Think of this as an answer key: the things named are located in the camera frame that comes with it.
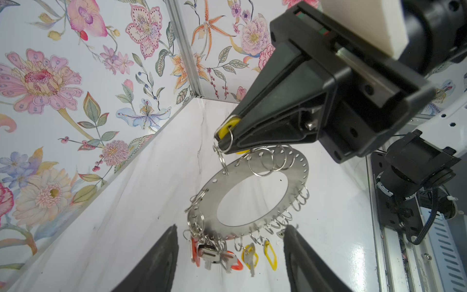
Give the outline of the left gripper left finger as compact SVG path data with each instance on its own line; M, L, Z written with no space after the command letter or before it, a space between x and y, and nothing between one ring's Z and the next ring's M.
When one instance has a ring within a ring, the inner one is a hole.
M115 292L169 292L173 286L179 244L176 225L170 226Z

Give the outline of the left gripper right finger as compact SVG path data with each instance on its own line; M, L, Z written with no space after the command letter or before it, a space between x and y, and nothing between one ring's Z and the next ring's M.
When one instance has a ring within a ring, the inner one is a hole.
M349 292L351 289L320 258L294 226L283 238L287 275L292 292Z

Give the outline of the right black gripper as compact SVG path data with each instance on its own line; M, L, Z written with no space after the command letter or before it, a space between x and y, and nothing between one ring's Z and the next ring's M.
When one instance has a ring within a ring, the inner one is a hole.
M434 95L419 73L306 4L272 21L271 34L276 50L233 111L228 152L320 142L342 163L384 144Z

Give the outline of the round steel key organizer disc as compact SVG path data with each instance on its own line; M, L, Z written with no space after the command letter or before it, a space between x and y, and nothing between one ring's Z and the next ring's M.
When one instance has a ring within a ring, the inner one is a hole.
M243 154L223 165L190 199L184 237L207 239L232 251L247 269L243 248L254 243L258 257L264 255L264 241L273 247L273 240L282 238L293 221L293 212L307 203L308 173L305 155L291 146L260 147Z

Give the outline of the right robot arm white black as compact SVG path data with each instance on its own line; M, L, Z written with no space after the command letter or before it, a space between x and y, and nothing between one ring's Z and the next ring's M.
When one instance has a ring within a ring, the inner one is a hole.
M306 2L270 24L272 52L230 118L214 136L220 153L319 142L337 162L371 155L382 170L375 187L383 225L419 245L435 218L417 215L415 198L447 209L439 187L454 177L462 145L438 145L428 129L411 130L379 148L419 114L445 118L454 89L429 76L467 57L465 1L401 1L408 45L389 57Z

